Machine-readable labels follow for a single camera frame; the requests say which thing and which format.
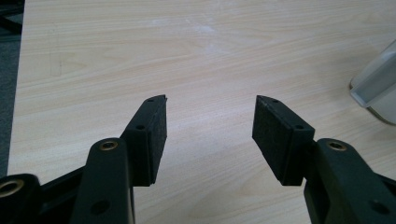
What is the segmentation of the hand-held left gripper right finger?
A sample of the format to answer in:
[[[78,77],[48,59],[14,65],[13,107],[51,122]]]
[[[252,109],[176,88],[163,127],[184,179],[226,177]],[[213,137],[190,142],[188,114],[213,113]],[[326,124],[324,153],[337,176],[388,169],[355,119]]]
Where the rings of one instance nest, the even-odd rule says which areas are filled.
[[[281,101],[256,97],[252,138],[282,186],[302,184],[303,154],[314,134],[315,129]]]

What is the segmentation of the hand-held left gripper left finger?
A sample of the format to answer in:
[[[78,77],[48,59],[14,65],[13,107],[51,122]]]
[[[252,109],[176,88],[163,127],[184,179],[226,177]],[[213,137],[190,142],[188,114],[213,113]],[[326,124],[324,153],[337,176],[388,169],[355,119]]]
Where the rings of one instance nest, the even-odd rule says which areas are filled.
[[[120,136],[127,144],[134,187],[156,181],[167,138],[166,101],[165,95],[145,100]]]

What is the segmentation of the clear pitcher with grey handle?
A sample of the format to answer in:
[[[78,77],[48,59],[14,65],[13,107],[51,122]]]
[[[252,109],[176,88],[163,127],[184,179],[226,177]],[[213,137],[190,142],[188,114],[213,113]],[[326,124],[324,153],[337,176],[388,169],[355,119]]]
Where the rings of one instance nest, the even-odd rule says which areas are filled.
[[[349,88],[361,107],[396,126],[396,39],[351,79]]]

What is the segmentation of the black metal stand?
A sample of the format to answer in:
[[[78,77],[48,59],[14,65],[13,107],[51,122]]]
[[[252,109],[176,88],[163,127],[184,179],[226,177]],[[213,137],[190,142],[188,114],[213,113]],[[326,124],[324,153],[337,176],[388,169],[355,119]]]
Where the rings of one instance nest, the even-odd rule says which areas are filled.
[[[10,19],[24,12],[25,0],[0,0],[0,27],[12,34],[22,33],[22,24]]]

